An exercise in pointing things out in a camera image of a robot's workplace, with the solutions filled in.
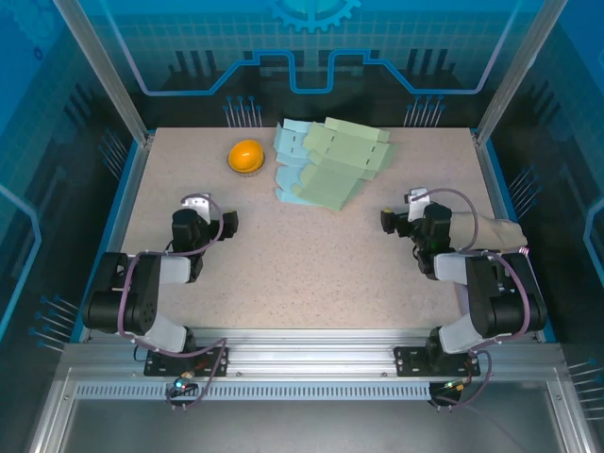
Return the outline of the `green paper box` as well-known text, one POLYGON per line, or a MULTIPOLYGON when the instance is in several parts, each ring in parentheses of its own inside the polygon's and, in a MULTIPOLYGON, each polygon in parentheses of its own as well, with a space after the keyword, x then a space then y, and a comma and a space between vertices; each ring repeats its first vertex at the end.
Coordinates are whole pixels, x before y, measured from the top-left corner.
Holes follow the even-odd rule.
POLYGON ((303 146, 309 162, 292 192, 330 210, 341 210, 365 182, 386 170, 396 151, 389 131, 331 117, 310 124, 303 146))

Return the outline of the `blue paper box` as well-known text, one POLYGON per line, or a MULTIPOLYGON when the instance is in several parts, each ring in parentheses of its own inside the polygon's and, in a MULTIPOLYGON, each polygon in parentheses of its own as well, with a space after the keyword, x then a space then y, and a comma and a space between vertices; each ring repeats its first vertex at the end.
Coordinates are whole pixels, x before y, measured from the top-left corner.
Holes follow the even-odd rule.
POLYGON ((303 186, 300 175, 310 163, 310 151, 303 145, 310 126, 311 122, 292 119, 284 119, 282 124, 277 124, 273 147, 279 164, 276 196, 281 202, 315 206, 315 203, 300 198, 293 191, 293 185, 303 186))

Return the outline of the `beige folded cloth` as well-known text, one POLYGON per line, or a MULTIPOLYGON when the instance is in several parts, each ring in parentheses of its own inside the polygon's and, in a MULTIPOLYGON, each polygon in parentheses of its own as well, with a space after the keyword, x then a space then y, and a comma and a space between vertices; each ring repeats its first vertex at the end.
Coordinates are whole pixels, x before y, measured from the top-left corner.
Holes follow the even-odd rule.
MULTIPOLYGON (((471 212, 453 212, 449 237, 450 246, 461 250, 466 247, 474 235, 474 217, 471 212)), ((478 236, 470 250, 512 250, 526 246, 528 240, 522 228, 505 219, 492 219, 478 215, 478 236)))

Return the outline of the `orange dome-shaped tart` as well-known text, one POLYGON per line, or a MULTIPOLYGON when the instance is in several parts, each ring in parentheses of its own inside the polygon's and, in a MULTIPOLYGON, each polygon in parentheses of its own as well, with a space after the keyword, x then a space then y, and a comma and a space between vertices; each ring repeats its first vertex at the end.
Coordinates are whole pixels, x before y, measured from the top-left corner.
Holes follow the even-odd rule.
POLYGON ((265 153, 255 140, 236 143, 228 153, 228 167, 239 176, 254 176, 264 165, 265 153))

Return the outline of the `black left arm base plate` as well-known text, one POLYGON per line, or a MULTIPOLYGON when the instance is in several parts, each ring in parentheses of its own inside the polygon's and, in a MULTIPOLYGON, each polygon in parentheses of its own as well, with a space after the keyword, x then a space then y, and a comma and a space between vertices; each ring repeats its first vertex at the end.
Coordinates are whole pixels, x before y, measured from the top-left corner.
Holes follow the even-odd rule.
POLYGON ((217 364, 215 375, 219 378, 227 375, 228 349, 221 359, 218 359, 220 347, 214 347, 210 352, 188 359, 173 358, 157 352, 147 353, 143 374, 152 378, 177 378, 185 372, 194 377, 208 378, 217 364))

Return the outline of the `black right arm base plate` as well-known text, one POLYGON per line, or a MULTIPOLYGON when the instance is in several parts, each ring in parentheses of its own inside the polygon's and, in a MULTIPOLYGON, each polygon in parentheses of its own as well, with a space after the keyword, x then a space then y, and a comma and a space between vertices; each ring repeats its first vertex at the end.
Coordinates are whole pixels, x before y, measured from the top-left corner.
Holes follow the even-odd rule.
POLYGON ((424 347, 396 347, 394 362, 400 378, 463 378, 481 374, 479 363, 472 362, 466 353, 431 354, 424 347))

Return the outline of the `aluminium mounting rail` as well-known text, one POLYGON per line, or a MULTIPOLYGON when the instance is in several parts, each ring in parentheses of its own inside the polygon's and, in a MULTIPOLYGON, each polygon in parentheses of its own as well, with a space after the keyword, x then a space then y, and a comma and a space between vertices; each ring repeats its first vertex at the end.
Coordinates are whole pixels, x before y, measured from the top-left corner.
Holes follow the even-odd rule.
MULTIPOLYGON (((227 340, 228 381, 393 381, 394 348, 423 346, 425 328, 262 329, 198 328, 201 345, 227 340)), ((562 348, 530 334, 488 348, 495 382, 569 379, 562 348)), ((85 343, 63 349, 57 380, 143 379, 132 343, 94 332, 85 343)))

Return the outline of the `aluminium frame post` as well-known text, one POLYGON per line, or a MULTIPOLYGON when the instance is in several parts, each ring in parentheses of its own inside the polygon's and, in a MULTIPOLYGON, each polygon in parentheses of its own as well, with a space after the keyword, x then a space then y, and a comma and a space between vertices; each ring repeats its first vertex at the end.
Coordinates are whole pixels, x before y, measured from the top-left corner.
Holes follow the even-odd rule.
POLYGON ((567 2, 568 0, 544 0, 478 124, 475 134, 477 147, 486 146, 567 2))
POLYGON ((126 86, 78 0, 53 0, 80 50, 101 82, 116 111, 138 145, 146 146, 149 134, 126 86))

